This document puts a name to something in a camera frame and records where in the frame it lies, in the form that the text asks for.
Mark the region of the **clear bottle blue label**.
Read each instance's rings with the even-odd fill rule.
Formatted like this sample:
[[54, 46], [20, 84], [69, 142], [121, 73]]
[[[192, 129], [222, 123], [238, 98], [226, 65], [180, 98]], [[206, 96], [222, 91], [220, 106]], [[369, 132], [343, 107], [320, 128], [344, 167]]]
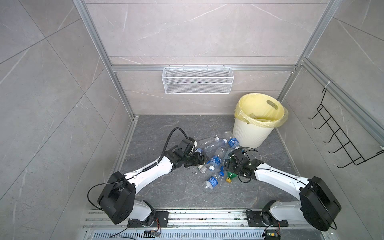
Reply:
[[239, 141], [237, 140], [237, 138], [234, 136], [234, 134], [231, 131], [229, 131], [229, 130], [225, 131], [224, 138], [227, 140], [230, 148], [237, 149], [240, 147]]

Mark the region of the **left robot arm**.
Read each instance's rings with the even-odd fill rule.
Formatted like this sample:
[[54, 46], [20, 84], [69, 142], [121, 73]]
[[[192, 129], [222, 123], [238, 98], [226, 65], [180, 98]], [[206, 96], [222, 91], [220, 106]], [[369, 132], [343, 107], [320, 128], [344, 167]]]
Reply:
[[126, 219], [137, 220], [143, 226], [152, 225], [156, 210], [146, 201], [136, 200], [136, 195], [156, 179], [167, 175], [180, 167], [202, 165], [205, 161], [196, 151], [197, 142], [192, 138], [183, 139], [165, 151], [152, 163], [130, 173], [117, 171], [111, 175], [99, 198], [98, 205], [117, 225]]

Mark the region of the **clear bottle white cap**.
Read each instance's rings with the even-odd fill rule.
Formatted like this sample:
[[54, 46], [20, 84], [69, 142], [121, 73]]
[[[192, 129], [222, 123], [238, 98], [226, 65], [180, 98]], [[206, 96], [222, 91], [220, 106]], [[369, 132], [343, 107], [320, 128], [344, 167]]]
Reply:
[[197, 148], [205, 148], [206, 146], [211, 145], [212, 143], [218, 141], [220, 138], [219, 137], [208, 137], [202, 140], [197, 141]]

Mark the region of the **pocari sweat bottle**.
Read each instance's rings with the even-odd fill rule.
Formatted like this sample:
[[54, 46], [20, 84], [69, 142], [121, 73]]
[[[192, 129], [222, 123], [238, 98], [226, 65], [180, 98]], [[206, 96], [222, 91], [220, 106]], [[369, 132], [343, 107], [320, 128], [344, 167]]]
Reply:
[[218, 148], [208, 163], [208, 170], [213, 172], [215, 169], [217, 169], [221, 165], [225, 154], [226, 150], [224, 148]]

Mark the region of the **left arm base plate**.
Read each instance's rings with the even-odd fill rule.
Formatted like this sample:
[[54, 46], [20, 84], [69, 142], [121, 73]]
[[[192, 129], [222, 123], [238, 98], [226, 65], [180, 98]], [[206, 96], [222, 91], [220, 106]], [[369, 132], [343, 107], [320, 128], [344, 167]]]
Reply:
[[157, 228], [160, 225], [160, 228], [166, 228], [169, 221], [169, 212], [160, 211], [155, 212], [149, 215], [144, 221], [132, 220], [129, 219], [127, 226], [129, 228]]

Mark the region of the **pocari bottle white cap front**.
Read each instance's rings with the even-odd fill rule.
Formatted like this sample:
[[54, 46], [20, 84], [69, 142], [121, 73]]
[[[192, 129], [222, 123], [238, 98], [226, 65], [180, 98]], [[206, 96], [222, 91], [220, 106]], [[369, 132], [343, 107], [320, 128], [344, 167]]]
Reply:
[[225, 173], [223, 171], [220, 171], [218, 173], [213, 174], [210, 178], [208, 178], [204, 184], [203, 187], [204, 189], [214, 189], [215, 187], [218, 186], [219, 181], [222, 180], [224, 177]]

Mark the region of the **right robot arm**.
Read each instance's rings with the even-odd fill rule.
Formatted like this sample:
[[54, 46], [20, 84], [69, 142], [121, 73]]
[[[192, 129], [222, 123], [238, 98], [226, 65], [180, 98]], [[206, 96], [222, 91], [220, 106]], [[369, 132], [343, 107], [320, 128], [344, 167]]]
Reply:
[[224, 169], [238, 177], [267, 183], [295, 198], [295, 201], [270, 201], [261, 210], [260, 217], [267, 226], [280, 221], [303, 222], [326, 232], [336, 230], [335, 219], [342, 206], [327, 184], [318, 177], [310, 179], [295, 176], [251, 158], [243, 148], [229, 151]]

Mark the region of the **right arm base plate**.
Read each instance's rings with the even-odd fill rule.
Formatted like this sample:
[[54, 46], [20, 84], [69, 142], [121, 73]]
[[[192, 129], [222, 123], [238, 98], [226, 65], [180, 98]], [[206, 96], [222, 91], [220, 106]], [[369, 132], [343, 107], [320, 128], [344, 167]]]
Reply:
[[263, 212], [262, 210], [246, 210], [246, 218], [248, 221], [249, 227], [288, 227], [288, 221], [276, 220], [270, 213]]

